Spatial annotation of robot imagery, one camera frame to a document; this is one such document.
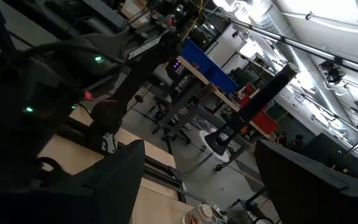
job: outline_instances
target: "gray floor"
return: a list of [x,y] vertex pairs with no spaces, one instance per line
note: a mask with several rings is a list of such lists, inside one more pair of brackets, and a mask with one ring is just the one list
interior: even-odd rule
[[[128,112],[122,127],[157,147],[168,151],[166,143],[162,140],[162,132],[152,134],[152,130],[157,126],[151,121],[154,113],[148,113],[152,105],[152,95],[147,94],[142,104],[137,104],[133,110]],[[192,127],[192,132],[188,133],[188,136],[192,140],[192,143],[188,146],[180,138],[171,142],[173,156],[177,169],[180,172],[188,171],[208,155],[207,152],[200,151],[202,142],[198,137],[198,130],[196,128]],[[257,166],[247,152],[239,157],[239,161],[242,164],[247,164],[248,169],[257,172]],[[213,168],[218,163],[219,161],[212,157],[194,173],[185,175],[184,183],[186,189],[193,194],[205,198],[207,201],[215,203],[221,209],[230,211],[236,217],[243,217],[245,214],[240,205],[236,205],[233,208],[229,208],[229,206],[239,198],[247,199],[253,196],[254,192],[251,190],[250,184],[236,162],[233,162],[229,167],[220,172],[215,172]],[[255,202],[261,204],[264,201],[265,198],[259,197]],[[199,202],[191,198],[187,199],[187,203],[192,206],[199,204]],[[271,202],[267,202],[261,208],[261,211],[271,219],[277,217]]]

